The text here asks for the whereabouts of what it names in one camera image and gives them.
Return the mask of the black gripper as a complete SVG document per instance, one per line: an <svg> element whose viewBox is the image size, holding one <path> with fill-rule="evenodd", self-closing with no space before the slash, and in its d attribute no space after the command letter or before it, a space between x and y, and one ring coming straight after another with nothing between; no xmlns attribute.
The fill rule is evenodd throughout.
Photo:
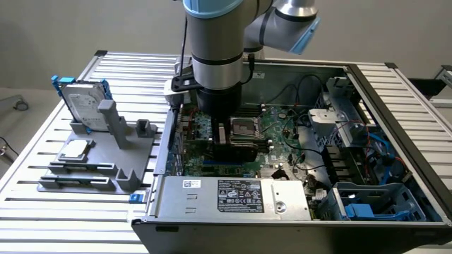
<svg viewBox="0 0 452 254"><path fill-rule="evenodd" d="M211 116L211 130L215 144L231 142L231 115L242 106L242 88L224 90L200 88L196 91L199 109Z"/></svg>

